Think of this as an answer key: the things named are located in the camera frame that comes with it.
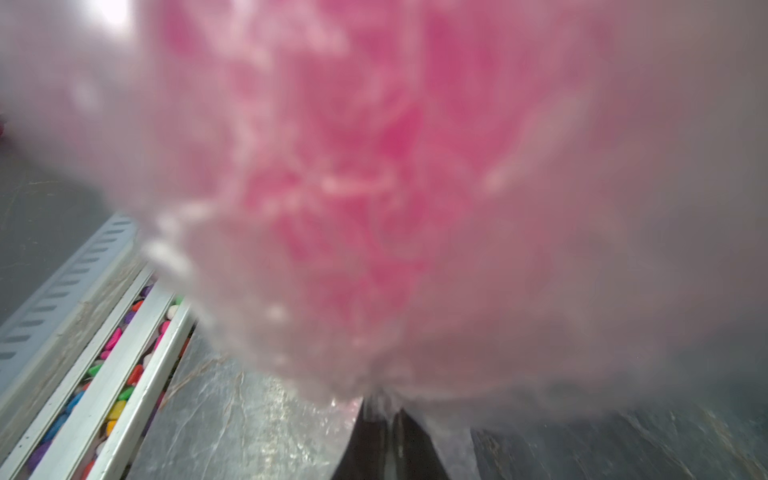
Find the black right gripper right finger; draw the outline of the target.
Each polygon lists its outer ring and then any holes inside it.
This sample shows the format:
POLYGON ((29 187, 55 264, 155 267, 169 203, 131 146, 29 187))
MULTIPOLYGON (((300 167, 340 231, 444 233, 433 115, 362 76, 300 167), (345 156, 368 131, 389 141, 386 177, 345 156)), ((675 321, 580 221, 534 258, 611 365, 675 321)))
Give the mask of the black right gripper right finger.
POLYGON ((396 479, 450 479, 430 435, 404 410, 392 421, 390 450, 396 479))

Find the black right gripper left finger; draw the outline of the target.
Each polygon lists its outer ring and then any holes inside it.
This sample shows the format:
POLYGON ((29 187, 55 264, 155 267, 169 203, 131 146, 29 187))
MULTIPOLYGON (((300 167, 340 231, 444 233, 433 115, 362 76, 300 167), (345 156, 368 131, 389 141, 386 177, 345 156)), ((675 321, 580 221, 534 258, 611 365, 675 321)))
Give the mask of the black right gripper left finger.
POLYGON ((331 479, 383 480, 389 436, 389 421, 378 412, 372 400, 364 399, 331 479))

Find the bubble wrap sheet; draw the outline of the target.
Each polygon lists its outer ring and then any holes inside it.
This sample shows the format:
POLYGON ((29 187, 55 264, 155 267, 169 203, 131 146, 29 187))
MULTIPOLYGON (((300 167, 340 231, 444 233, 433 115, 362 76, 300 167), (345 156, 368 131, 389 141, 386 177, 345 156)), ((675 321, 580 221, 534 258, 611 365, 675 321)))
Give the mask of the bubble wrap sheet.
POLYGON ((1 99, 321 405, 506 433, 767 389, 763 1, 5 1, 1 99))

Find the pink plastic wine glass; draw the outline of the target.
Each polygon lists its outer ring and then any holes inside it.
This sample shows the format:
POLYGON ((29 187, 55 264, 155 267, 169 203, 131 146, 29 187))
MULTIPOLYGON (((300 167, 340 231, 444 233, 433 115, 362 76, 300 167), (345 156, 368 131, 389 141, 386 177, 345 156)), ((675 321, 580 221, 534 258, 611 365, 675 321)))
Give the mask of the pink plastic wine glass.
POLYGON ((543 103, 604 42, 603 1, 157 1, 162 187, 147 249, 255 308, 371 336, 543 103))

